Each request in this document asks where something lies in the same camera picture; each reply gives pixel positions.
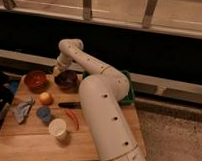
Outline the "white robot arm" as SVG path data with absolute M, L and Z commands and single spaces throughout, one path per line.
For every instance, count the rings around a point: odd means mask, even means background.
M 62 40 L 59 50 L 60 71 L 75 60 L 89 74 L 79 85 L 79 96 L 100 161 L 146 161 L 119 105 L 130 89 L 128 77 L 84 52 L 81 39 Z

